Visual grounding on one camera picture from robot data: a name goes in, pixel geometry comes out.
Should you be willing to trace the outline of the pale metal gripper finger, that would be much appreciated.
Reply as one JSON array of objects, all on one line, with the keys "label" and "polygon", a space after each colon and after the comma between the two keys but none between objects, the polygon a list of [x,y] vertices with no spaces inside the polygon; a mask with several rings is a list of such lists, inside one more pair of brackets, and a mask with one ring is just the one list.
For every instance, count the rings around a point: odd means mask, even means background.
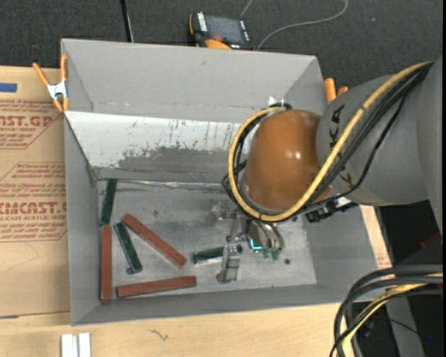
[{"label": "pale metal gripper finger", "polygon": [[218,221],[229,219],[231,216],[232,212],[228,203],[217,202],[212,204],[207,213],[207,226],[213,227]]},{"label": "pale metal gripper finger", "polygon": [[239,264],[242,256],[240,244],[227,244],[223,248],[222,269],[216,275],[220,284],[229,283],[237,279]]}]

